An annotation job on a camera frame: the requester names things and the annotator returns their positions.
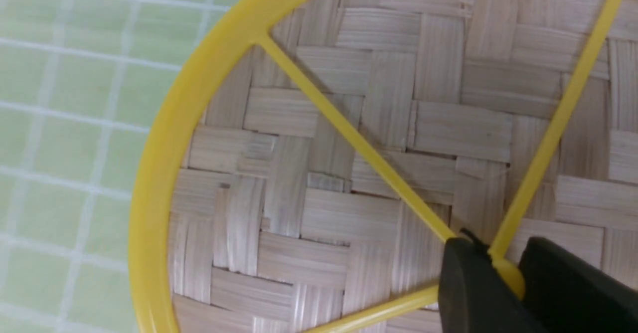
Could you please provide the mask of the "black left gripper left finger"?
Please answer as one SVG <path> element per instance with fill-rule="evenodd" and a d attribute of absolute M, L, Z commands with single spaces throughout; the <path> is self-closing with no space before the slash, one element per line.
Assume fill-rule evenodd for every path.
<path fill-rule="evenodd" d="M 490 255 L 489 246 L 469 229 L 445 242 L 438 283 L 444 333 L 546 333 L 524 307 L 520 269 Z"/>

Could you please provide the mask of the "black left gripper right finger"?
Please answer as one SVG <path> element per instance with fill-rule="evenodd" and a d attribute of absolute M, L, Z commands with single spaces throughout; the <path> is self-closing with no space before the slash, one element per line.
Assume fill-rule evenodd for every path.
<path fill-rule="evenodd" d="M 519 262 L 523 306 L 550 333 L 635 333 L 636 290 L 543 237 L 529 239 Z"/>

